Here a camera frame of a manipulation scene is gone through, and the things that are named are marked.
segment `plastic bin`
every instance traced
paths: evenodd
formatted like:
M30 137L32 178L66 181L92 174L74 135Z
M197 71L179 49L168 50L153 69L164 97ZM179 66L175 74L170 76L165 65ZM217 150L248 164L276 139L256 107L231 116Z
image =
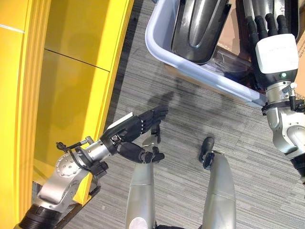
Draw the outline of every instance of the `plastic bin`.
M251 106L265 105L266 96L234 82L224 73L209 69L209 63L200 66L171 52L172 35L180 0L159 0L146 28L145 42L149 52L158 60L178 69L191 80L236 96Z

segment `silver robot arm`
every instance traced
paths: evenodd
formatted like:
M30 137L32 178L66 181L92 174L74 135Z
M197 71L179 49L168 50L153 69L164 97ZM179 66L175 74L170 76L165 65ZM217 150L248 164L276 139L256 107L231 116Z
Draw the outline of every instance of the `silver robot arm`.
M104 160L110 155L118 153L140 164L162 160L164 154L148 152L131 142L153 125L158 125L167 112L167 106L159 106L139 116L130 113L110 125L96 142L88 136L69 147L57 143L57 148L65 154L58 159L53 175L43 185L35 202L14 229L55 228L86 175L92 173L96 178L101 178L106 174L108 165Z
M295 95L298 52L284 15L247 17L251 61L268 102L262 108L273 131L275 147L286 155L305 185L305 103Z

